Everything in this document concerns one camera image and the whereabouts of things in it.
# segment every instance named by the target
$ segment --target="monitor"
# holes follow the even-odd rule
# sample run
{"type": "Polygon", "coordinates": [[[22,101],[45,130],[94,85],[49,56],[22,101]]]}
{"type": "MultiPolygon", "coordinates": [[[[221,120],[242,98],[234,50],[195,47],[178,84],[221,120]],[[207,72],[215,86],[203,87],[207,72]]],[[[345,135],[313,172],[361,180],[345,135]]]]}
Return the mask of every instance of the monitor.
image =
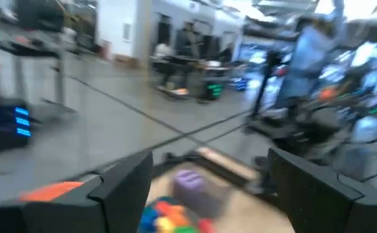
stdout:
{"type": "Polygon", "coordinates": [[[15,0],[17,24],[24,30],[62,32],[64,21],[62,1],[15,0]]]}
{"type": "Polygon", "coordinates": [[[291,97],[308,96],[328,63],[334,42],[313,27],[306,27],[295,44],[288,73],[279,89],[275,108],[288,107],[291,97]]]}

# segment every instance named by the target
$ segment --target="wooden table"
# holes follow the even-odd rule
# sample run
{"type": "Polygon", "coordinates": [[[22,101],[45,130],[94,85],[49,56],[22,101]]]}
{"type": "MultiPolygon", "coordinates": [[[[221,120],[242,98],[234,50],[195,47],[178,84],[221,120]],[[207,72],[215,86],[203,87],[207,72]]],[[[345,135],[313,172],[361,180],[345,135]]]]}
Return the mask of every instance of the wooden table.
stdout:
{"type": "MultiPolygon", "coordinates": [[[[242,177],[252,180],[257,176],[256,172],[251,168],[238,164],[208,148],[200,148],[198,152],[205,158],[230,169],[242,177]]],[[[170,195],[170,182],[173,174],[175,174],[176,170],[184,169],[187,166],[190,166],[190,169],[196,170],[216,184],[229,185],[227,181],[215,176],[205,168],[191,163],[184,163],[153,180],[147,203],[156,200],[158,197],[170,195]]],[[[217,233],[294,232],[288,218],[282,212],[235,187],[227,200],[223,215],[214,221],[214,227],[217,233]]]]}

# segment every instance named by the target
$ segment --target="purple toy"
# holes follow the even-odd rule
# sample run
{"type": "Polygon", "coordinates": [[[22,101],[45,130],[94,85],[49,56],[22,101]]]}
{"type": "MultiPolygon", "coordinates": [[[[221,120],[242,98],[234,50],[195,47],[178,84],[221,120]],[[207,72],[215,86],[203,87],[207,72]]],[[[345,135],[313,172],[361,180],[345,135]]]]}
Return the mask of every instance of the purple toy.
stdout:
{"type": "MultiPolygon", "coordinates": [[[[172,194],[175,199],[200,217],[213,219],[220,213],[224,201],[210,194],[207,190],[211,188],[209,186],[213,186],[213,184],[199,173],[191,170],[181,170],[174,177],[172,194]]],[[[215,189],[215,191],[227,193],[225,190],[215,189]]]]}

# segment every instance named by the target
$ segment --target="desk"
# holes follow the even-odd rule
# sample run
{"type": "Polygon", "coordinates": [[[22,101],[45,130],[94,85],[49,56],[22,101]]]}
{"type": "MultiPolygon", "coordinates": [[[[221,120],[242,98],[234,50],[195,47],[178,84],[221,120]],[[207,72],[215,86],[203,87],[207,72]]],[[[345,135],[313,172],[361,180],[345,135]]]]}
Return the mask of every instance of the desk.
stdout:
{"type": "MultiPolygon", "coordinates": [[[[251,168],[238,164],[208,148],[200,148],[198,152],[210,161],[224,166],[242,177],[254,179],[256,176],[255,171],[251,168]]],[[[156,200],[158,197],[170,195],[170,182],[173,174],[176,170],[184,169],[187,166],[210,181],[227,183],[205,168],[186,162],[177,165],[152,181],[147,203],[156,200]]],[[[215,220],[213,225],[218,233],[294,233],[288,218],[282,212],[235,187],[227,200],[223,215],[215,220]]]]}
{"type": "Polygon", "coordinates": [[[196,93],[195,96],[206,101],[213,101],[220,97],[223,83],[229,80],[226,73],[232,70],[230,67],[208,66],[209,62],[207,61],[195,60],[185,56],[151,57],[151,59],[157,65],[170,64],[175,68],[176,74],[183,72],[188,75],[199,72],[196,79],[198,79],[200,85],[196,88],[196,91],[191,91],[191,93],[196,93]]]}

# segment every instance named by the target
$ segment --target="concrete floor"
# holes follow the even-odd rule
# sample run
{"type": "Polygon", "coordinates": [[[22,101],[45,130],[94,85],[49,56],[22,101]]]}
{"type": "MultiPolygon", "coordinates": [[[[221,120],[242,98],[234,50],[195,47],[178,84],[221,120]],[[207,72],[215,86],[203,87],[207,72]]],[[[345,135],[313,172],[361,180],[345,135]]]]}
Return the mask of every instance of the concrete floor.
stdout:
{"type": "MultiPolygon", "coordinates": [[[[0,60],[1,92],[13,96],[11,57],[0,52],[0,60]]],[[[225,90],[219,101],[209,105],[170,101],[147,87],[148,75],[141,71],[98,60],[81,62],[71,56],[66,59],[66,102],[77,111],[74,118],[39,131],[27,149],[0,153],[0,200],[144,149],[154,149],[159,163],[165,152],[182,155],[210,146],[250,164],[252,157],[266,155],[271,146],[263,136],[242,133],[254,90],[225,90]],[[202,129],[215,122],[219,123],[202,129]]],[[[52,64],[51,60],[25,61],[31,102],[37,103],[39,94],[54,99],[52,71],[46,68],[40,74],[40,67],[52,64]]],[[[377,162],[369,171],[369,175],[377,173],[377,162]]],[[[377,185],[377,178],[371,183],[377,185]]]]}

